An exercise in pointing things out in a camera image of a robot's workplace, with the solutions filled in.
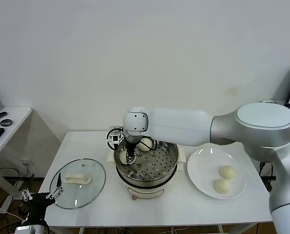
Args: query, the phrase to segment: white wall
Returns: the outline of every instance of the white wall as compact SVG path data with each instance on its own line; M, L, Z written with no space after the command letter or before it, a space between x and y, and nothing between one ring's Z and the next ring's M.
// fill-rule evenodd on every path
M0 0L0 101L60 139L131 106L227 113L290 86L290 0Z

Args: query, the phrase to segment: white table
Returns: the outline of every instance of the white table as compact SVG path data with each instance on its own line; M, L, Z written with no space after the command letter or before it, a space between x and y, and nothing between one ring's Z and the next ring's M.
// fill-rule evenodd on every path
M13 124L9 127L2 127L0 125L0 128L5 129L4 133L0 137L0 152L7 144L7 142L10 140L10 138L15 134L17 129L22 125L22 123L27 119L27 117L32 112L30 107L0 107L0 112L3 111L6 111L8 114L0 118L0 120L9 118L13 121ZM1 175L0 175L0 187L10 195L10 198L7 198L2 206L3 209L7 209L10 204L9 201L11 201L11 198L20 197L21 193L18 191L17 188L12 186Z
M215 146L235 156L243 165L247 185L234 199L218 200L200 192L185 171L177 171L173 183L161 197L136 199L125 190L112 163L106 162L109 148L106 132L69 132L66 134L39 192L48 192L55 173L78 158L92 158L106 171L105 186L90 204L65 210L47 208L45 220L53 227L149 227L245 224L233 229L242 233L257 222L272 221L269 193L240 143ZM198 147L185 147L188 158Z

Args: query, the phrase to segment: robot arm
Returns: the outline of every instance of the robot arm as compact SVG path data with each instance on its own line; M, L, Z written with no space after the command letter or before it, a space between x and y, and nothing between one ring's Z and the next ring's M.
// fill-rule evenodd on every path
M143 136L187 146L243 143L250 157L273 163L277 183L270 211L277 232L290 234L290 109L251 103L212 117L203 111L133 108L124 115L123 129L129 157Z

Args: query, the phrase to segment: floor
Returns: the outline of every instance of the floor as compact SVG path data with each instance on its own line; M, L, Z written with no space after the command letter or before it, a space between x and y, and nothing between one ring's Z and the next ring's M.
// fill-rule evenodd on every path
M32 184L32 192L37 192L41 186L42 182L34 181ZM0 205L2 204L3 200L7 197L7 194L5 191L3 191L0 188ZM11 213L18 215L20 217L25 218L26 215L22 213L19 214L19 210L17 207L20 205L21 201L13 201L11 204L11 207L9 210L11 210ZM0 214L0 234L10 234L14 233L14 229L16 228L16 225L18 224L18 219L16 217L13 217L8 214ZM226 225L223 226L223 229L225 232L228 232L230 228L232 228L233 225ZM276 234L275 228L273 223L261 223L258 225L258 230L256 230L257 226L252 227L251 229L247 230L244 234ZM175 229L182 229L185 227L174 227ZM99 228L98 230L96 228L86 228L85 234L162 234L163 232L171 233L170 227L152 227L152 228ZM79 228L71 228L70 231L74 234L78 234ZM216 226L197 226L197 227L188 227L184 230L178 230L176 232L173 232L175 234L206 234L206 233L215 233L219 232Z

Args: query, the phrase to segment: glass pot lid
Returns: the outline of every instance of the glass pot lid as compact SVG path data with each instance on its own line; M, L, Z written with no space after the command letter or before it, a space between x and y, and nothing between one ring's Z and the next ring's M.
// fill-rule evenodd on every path
M77 209L91 203L104 187L106 174L102 165L89 158L77 159L62 167L54 176L50 192L61 176L63 192L55 204L64 209Z

